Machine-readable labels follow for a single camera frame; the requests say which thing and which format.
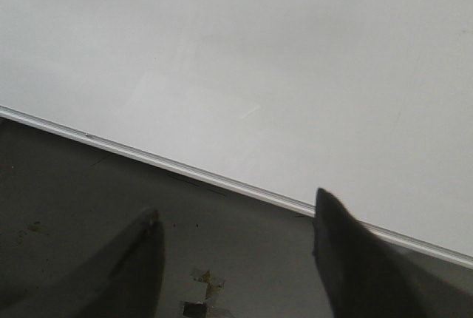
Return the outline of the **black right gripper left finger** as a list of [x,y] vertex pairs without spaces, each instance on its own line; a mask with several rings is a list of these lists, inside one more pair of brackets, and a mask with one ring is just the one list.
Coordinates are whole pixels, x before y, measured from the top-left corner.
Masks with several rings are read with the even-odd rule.
[[140,213],[97,254],[21,306],[23,317],[154,317],[164,267],[156,209]]

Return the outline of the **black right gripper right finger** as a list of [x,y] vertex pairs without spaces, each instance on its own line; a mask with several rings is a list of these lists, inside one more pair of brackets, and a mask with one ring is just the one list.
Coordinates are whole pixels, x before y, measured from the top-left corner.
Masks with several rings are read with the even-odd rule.
[[313,227],[313,255],[333,316],[472,316],[472,294],[405,258],[323,188]]

